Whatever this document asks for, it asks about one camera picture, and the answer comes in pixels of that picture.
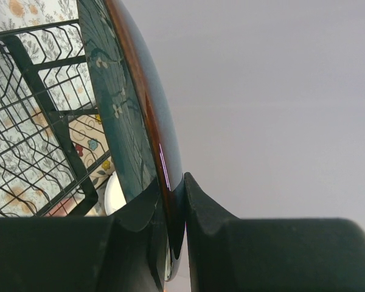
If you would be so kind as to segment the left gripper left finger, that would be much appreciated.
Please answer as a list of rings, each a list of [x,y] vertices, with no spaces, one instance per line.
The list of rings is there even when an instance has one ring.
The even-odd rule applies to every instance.
[[[157,181],[105,217],[0,218],[0,291],[162,291]]]

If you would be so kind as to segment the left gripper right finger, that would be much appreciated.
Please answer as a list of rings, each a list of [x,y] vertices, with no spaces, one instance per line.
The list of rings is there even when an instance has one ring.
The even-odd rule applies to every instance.
[[[365,232],[353,221],[241,219],[184,180],[192,291],[365,291]]]

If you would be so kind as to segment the black wire dish rack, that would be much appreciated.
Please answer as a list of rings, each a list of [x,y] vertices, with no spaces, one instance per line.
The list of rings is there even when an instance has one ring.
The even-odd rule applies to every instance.
[[[0,217],[105,214],[69,134],[91,114],[77,20],[0,32]]]

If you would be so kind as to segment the large dark teal plate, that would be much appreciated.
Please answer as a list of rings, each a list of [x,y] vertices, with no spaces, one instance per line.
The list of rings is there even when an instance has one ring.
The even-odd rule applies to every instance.
[[[165,279],[179,268],[185,230],[184,174],[170,108],[140,30],[122,1],[78,1],[92,90],[127,201],[149,186],[167,226]]]

